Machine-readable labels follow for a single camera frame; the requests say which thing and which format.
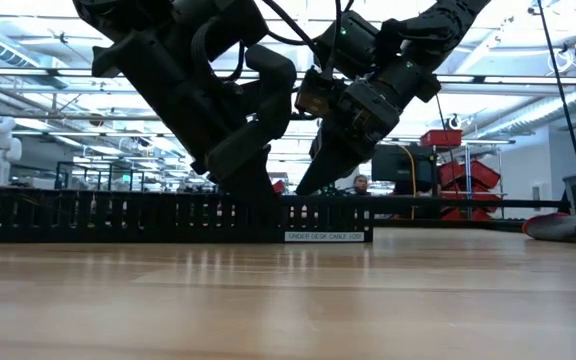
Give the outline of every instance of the desk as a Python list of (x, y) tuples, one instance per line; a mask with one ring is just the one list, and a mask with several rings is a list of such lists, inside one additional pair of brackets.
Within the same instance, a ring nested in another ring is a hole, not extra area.
[(576, 245), (0, 245), (0, 359), (576, 360)]

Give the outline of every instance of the label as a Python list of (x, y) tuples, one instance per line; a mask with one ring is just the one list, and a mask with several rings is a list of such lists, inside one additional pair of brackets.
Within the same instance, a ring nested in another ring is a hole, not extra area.
[(286, 242), (363, 242), (363, 232), (300, 232), (286, 231)]

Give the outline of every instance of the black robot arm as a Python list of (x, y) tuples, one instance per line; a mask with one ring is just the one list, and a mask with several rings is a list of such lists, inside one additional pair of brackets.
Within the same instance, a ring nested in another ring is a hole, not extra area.
[[(430, 101), (441, 90), (432, 72), (489, 2), (440, 0), (418, 17), (385, 21), (381, 30), (353, 11), (344, 13), (335, 67), (354, 81), (346, 85), (315, 69), (306, 72), (296, 106), (322, 121), (297, 194), (311, 194), (368, 161), (414, 97)], [(334, 29), (317, 38), (318, 47), (333, 48)]]
[[(74, 3), (114, 42), (93, 49), (93, 76), (123, 73), (193, 157), (198, 174), (209, 172), (220, 188), (265, 214), (278, 211), (266, 171), (268, 142), (290, 122), (296, 70), (257, 44), (268, 28), (254, 0)], [(258, 81), (237, 85), (241, 64), (227, 79), (212, 70), (210, 62), (237, 44)], [(248, 122), (252, 114), (256, 120)]]

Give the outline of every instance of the duct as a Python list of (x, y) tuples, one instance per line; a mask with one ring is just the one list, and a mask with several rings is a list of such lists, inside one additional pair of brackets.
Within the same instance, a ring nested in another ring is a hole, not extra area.
[[(19, 49), (8, 45), (9, 43), (0, 40), (0, 60), (19, 68), (40, 67), (39, 62), (35, 61), (31, 56), (22, 53)], [(51, 86), (60, 90), (68, 87), (66, 83), (53, 76), (29, 76), (26, 81), (31, 84)]]
[[(576, 93), (566, 96), (570, 114), (576, 113)], [(476, 138), (512, 135), (547, 125), (564, 116), (561, 99), (546, 98), (512, 112), (480, 129)]]
[(45, 111), (45, 112), (47, 112), (47, 113), (52, 113), (52, 112), (53, 112), (53, 109), (52, 109), (50, 106), (45, 106), (45, 105), (40, 104), (40, 103), (38, 103), (38, 102), (35, 102), (35, 101), (32, 101), (32, 100), (26, 99), (25, 97), (23, 97), (23, 96), (21, 96), (21, 95), (19, 95), (19, 94), (16, 94), (16, 93), (14, 93), (14, 92), (12, 92), (12, 91), (10, 91), (10, 90), (6, 90), (6, 89), (4, 89), (4, 88), (2, 88), (2, 87), (0, 87), (0, 94), (6, 95), (6, 96), (8, 96), (8, 97), (11, 98), (11, 99), (15, 99), (15, 100), (17, 100), (17, 101), (19, 101), (19, 102), (21, 102), (21, 103), (24, 103), (24, 104), (26, 104), (26, 105), (32, 106), (33, 108), (36, 108), (36, 109)]
[(482, 42), (475, 47), (466, 58), (463, 59), (461, 64), (459, 64), (456, 70), (453, 72), (454, 74), (465, 74), (472, 68), (475, 64), (477, 64), (481, 59), (483, 59), (488, 52), (491, 51), (492, 48), (499, 45), (502, 40), (502, 36), (504, 32), (508, 29), (509, 26), (516, 24), (518, 21), (522, 21), (524, 18), (530, 16), (526, 9), (530, 5), (531, 1), (527, 2), (525, 7), (519, 7), (519, 9), (523, 9), (523, 13), (519, 13), (517, 15), (510, 14), (506, 16), (501, 24), (499, 25), (499, 29), (494, 30), (490, 33)]

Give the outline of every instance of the ceiling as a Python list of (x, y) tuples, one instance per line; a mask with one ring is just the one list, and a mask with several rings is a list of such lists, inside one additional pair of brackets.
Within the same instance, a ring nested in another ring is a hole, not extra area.
[[(544, 4), (551, 2), (554, 4), (546, 9), (546, 16), (553, 44), (556, 48), (560, 48), (564, 42), (576, 39), (576, 1), (544, 1)], [(296, 38), (296, 35), (262, 1), (258, 0), (257, 3), (271, 30), (285, 37)], [(296, 19), (310, 36), (315, 36), (328, 27), (334, 15), (332, 0), (277, 0), (277, 3)], [(358, 0), (353, 9), (379, 26), (381, 21), (391, 17), (397, 19), (414, 17), (432, 3), (434, 1), (429, 0)], [(459, 48), (437, 70), (437, 74), (551, 76), (552, 66), (549, 67), (549, 54), (540, 17), (531, 16), (527, 11), (532, 4), (533, 1), (526, 0), (492, 0), (477, 18)], [(62, 69), (89, 69), (92, 62), (92, 46), (111, 45), (102, 34), (77, 17), (71, 0), (0, 0), (0, 41), (9, 49), (32, 59), (38, 67)], [(312, 55), (307, 48), (278, 44), (270, 38), (264, 39), (262, 44), (290, 58), (300, 71), (305, 71), (312, 65)], [(213, 67), (217, 70), (231, 71), (236, 63), (237, 49), (233, 48), (217, 59)], [(0, 60), (0, 67), (11, 68), (11, 65)], [(566, 69), (562, 64), (561, 69), (565, 70), (564, 76), (576, 77), (576, 61), (567, 65)], [(30, 128), (36, 127), (38, 122), (43, 122), (44, 126), (73, 132), (168, 132), (165, 125), (159, 121), (123, 121), (115, 118), (156, 116), (124, 78), (102, 81), (91, 77), (64, 76), (59, 80), (65, 83), (65, 89), (56, 90), (51, 86), (33, 84), (29, 82), (28, 77), (0, 74), (0, 89), (13, 92), (33, 104), (44, 107), (50, 108), (56, 103), (57, 107), (62, 109), (61, 113), (65, 115), (85, 117), (100, 114), (115, 119), (106, 120), (103, 128), (99, 129), (87, 120), (43, 121), (39, 117), (33, 118), (36, 120), (34, 122), (25, 122)], [(574, 92), (576, 88), (569, 86), (566, 91)], [(465, 124), (474, 123), (468, 126), (476, 124), (484, 127), (509, 111), (520, 109), (541, 97), (556, 96), (558, 96), (557, 89), (551, 85), (448, 84), (439, 99), (444, 115), (458, 114), (462, 119), (468, 120)], [(28, 102), (20, 103), (18, 100), (11, 99), (8, 95), (1, 95), (0, 92), (0, 105), (5, 102), (18, 110), (19, 114), (37, 114), (36, 108), (28, 109)], [(435, 101), (425, 104), (415, 100), (406, 108), (400, 124), (391, 135), (419, 137), (429, 129), (438, 127), (439, 118)], [(293, 121), (285, 139), (272, 143), (268, 170), (288, 172), (291, 182), (298, 182), (308, 166), (309, 139), (314, 137), (316, 131), (316, 121)], [(154, 148), (156, 156), (174, 158), (175, 161), (168, 162), (174, 162), (174, 170), (177, 173), (183, 176), (189, 171), (190, 161), (177, 160), (179, 156), (176, 154), (183, 154), (184, 150), (173, 137), (157, 138), (148, 146), (141, 147), (132, 143), (127, 146), (127, 143), (133, 141), (132, 139), (120, 144), (119, 136), (104, 139), (82, 136), (61, 137), (62, 140), (64, 138), (71, 140), (70, 145), (64, 144), (64, 146), (76, 147), (76, 143), (79, 143), (112, 149), (122, 147), (121, 150), (108, 150), (105, 155), (117, 155), (128, 152), (126, 149), (129, 149), (132, 155), (141, 153), (150, 156)], [(101, 152), (88, 150), (88, 155), (93, 154), (102, 155)], [(137, 164), (153, 167), (148, 160), (142, 160)], [(369, 172), (369, 165), (363, 166), (361, 171)]]

